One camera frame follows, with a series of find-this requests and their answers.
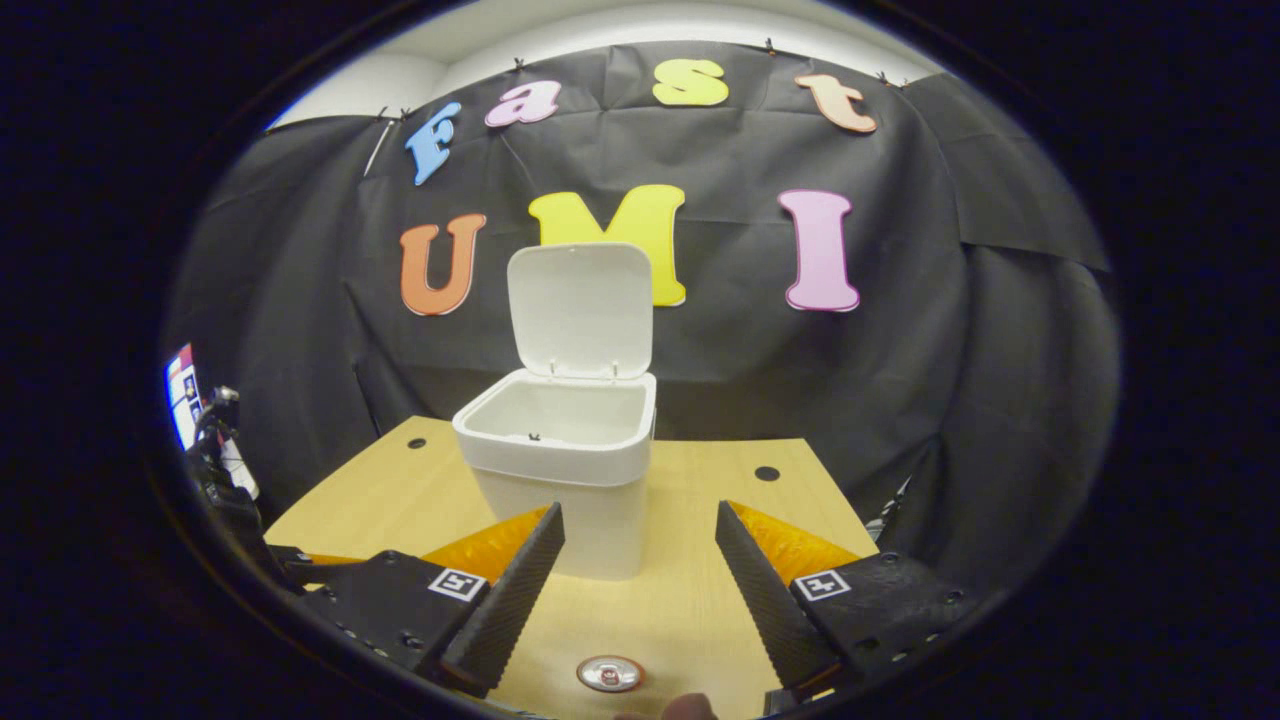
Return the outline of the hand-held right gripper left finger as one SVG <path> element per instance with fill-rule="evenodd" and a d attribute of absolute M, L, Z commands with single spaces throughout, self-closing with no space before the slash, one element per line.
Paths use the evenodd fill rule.
<path fill-rule="evenodd" d="M 298 555 L 303 603 L 374 656 L 484 698 L 495 689 L 564 546 L 559 503 L 424 556 Z"/>

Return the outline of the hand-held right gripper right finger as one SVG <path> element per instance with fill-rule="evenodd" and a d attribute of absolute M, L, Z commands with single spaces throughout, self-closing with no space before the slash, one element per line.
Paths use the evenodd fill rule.
<path fill-rule="evenodd" d="M 794 703 L 886 683 L 977 606 L 906 555 L 861 556 L 735 501 L 718 505 L 716 543 Z"/>

